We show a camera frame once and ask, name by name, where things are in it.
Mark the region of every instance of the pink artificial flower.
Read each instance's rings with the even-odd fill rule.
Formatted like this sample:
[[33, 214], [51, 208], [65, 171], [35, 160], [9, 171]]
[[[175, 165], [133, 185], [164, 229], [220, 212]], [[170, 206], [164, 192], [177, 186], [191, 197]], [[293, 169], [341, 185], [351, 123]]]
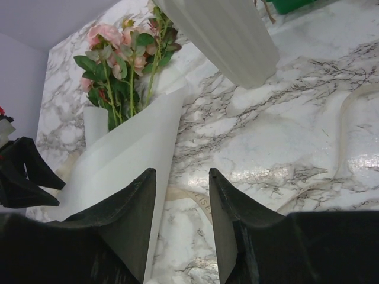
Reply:
[[138, 31], [140, 34], [143, 34], [143, 33], [146, 33], [146, 34], [150, 34], [153, 36], [153, 33], [150, 31], [150, 30], [146, 30], [144, 28], [141, 28], [141, 27], [129, 27], [129, 28], [126, 28], [124, 31], [123, 31], [123, 39], [124, 39], [124, 44], [126, 44], [127, 46], [130, 46], [131, 45], [131, 32], [132, 31]]
[[92, 89], [92, 84], [94, 81], [89, 80], [88, 78], [81, 77], [81, 87], [84, 92], [88, 93]]
[[144, 67], [142, 68], [134, 68], [134, 72], [136, 72], [139, 76], [143, 76], [143, 73], [142, 73], [142, 70], [144, 69]]
[[99, 24], [90, 28], [88, 31], [87, 40], [90, 49], [100, 43], [98, 35], [104, 37], [104, 39], [109, 41], [115, 48], [118, 48], [123, 40], [123, 36], [113, 25]]
[[89, 29], [88, 34], [87, 34], [87, 41], [89, 43], [90, 49], [92, 49], [93, 46], [96, 46], [97, 44], [100, 43], [100, 40], [97, 36], [100, 33], [100, 30], [101, 30], [100, 25], [96, 25]]
[[136, 69], [144, 68], [146, 63], [147, 63], [146, 58], [144, 56], [136, 57], [136, 59], [134, 60], [134, 68], [136, 68]]

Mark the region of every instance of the white wall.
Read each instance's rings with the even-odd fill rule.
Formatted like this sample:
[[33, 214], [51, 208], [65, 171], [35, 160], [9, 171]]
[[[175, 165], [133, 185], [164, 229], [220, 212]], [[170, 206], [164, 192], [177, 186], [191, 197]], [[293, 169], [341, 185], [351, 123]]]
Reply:
[[48, 51], [119, 0], [2, 0], [0, 33]]
[[[0, 34], [0, 107], [15, 119], [11, 139], [37, 137], [47, 57], [47, 53]], [[0, 212], [9, 209], [0, 206]]]

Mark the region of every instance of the black plastic object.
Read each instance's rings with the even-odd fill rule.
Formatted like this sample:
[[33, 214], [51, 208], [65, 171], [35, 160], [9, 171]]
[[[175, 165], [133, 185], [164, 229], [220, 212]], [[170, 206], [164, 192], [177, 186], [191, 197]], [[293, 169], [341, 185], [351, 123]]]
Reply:
[[0, 113], [0, 120], [8, 120], [9, 123], [12, 123], [14, 121], [13, 117], [8, 117], [8, 116], [1, 114], [1, 113]]
[[64, 222], [0, 215], [0, 283], [142, 284], [155, 170]]
[[220, 284], [378, 283], [379, 212], [283, 216], [210, 170]]
[[39, 186], [62, 189], [61, 180], [40, 156], [33, 139], [22, 137], [0, 149], [0, 203], [8, 208], [58, 206]]

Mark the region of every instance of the white marble countertop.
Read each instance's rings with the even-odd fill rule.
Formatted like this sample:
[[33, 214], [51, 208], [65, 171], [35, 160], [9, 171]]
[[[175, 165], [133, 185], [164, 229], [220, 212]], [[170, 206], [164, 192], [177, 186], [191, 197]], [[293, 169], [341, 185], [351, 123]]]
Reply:
[[[96, 22], [126, 14], [142, 21], [145, 0], [122, 0], [51, 49], [37, 147], [56, 170], [85, 147], [81, 70], [72, 57], [87, 48]], [[191, 83], [169, 183], [207, 195], [208, 171], [218, 168], [240, 190], [271, 209], [290, 211], [379, 208], [379, 98], [356, 101], [348, 112], [349, 175], [287, 203], [305, 185], [336, 169], [339, 107], [358, 86], [379, 82], [379, 6], [370, 0], [322, 1], [272, 25], [277, 74], [245, 90], [226, 79], [184, 36], [173, 65]], [[28, 216], [46, 220], [38, 208]], [[152, 283], [218, 283], [212, 226], [192, 199], [168, 201], [163, 213]]]

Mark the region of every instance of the ribbed white vase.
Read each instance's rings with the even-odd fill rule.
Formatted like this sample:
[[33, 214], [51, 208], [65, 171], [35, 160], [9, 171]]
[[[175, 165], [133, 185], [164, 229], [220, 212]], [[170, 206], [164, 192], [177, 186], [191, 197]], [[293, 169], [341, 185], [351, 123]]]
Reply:
[[234, 84], [261, 86], [279, 53], [253, 0], [155, 0], [177, 27]]

